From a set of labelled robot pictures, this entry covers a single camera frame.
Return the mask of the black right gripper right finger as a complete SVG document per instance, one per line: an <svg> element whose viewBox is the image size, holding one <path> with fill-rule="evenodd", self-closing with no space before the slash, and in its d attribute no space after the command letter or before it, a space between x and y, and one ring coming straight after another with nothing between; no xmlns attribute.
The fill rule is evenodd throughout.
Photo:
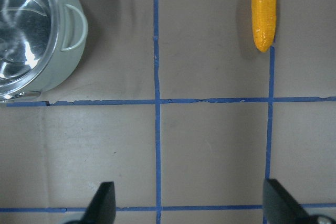
<svg viewBox="0 0 336 224"><path fill-rule="evenodd" d="M268 223L324 223L323 215L310 215L276 179L263 184L263 212Z"/></svg>

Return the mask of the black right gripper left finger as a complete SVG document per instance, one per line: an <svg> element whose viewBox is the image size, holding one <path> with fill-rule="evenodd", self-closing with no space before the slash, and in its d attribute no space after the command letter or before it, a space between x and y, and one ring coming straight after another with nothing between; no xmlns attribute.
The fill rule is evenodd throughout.
<svg viewBox="0 0 336 224"><path fill-rule="evenodd" d="M116 196L114 182L100 184L86 209L82 223L114 223L116 218Z"/></svg>

